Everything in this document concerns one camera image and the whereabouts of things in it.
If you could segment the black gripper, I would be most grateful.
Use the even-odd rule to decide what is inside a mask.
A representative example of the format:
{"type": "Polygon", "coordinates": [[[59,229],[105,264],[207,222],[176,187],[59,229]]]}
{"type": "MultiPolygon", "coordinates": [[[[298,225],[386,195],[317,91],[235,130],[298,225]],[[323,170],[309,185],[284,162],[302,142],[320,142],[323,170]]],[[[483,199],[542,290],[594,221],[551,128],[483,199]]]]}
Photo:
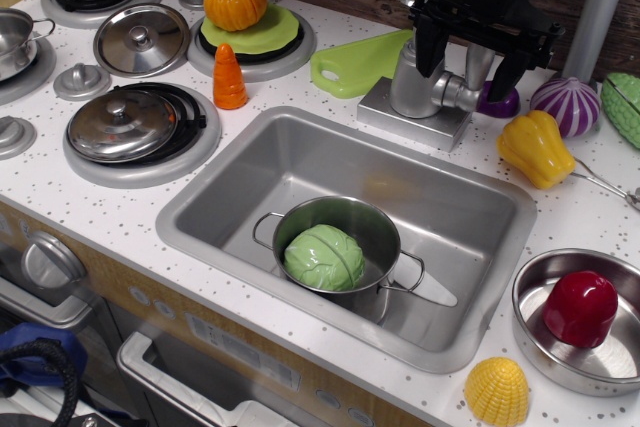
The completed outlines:
{"type": "Polygon", "coordinates": [[[502,54],[487,99],[504,100],[537,58],[553,55],[565,28],[529,0],[415,0],[416,67],[431,77],[444,59],[451,36],[502,54]]]}

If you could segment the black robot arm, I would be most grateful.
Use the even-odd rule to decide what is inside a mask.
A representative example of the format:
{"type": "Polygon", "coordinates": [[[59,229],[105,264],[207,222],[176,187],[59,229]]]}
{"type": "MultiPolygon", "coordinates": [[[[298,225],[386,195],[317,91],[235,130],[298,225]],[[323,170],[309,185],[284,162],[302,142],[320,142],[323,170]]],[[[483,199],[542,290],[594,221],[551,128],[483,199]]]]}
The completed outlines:
{"type": "Polygon", "coordinates": [[[545,68],[564,27],[529,0],[415,0],[411,7],[416,67],[430,77],[444,59],[450,36],[503,56],[488,99],[503,100],[527,70],[545,68]]]}

